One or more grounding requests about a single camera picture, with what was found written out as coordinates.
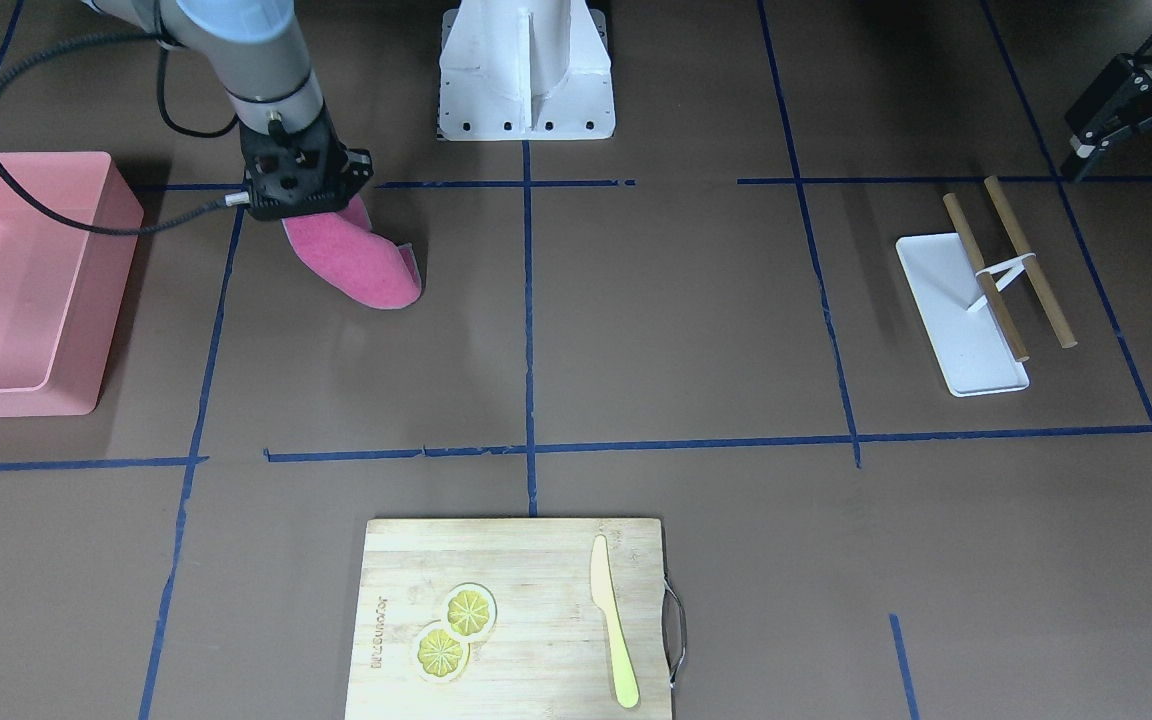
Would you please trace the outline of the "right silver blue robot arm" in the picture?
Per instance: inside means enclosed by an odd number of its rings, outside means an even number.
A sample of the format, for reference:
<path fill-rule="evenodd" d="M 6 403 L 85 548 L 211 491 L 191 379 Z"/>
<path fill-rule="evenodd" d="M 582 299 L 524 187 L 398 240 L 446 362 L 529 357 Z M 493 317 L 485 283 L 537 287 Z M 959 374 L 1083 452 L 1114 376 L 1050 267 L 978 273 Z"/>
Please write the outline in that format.
<path fill-rule="evenodd" d="M 238 123 L 301 132 L 325 108 L 293 1 L 91 1 L 97 13 L 205 56 Z"/>

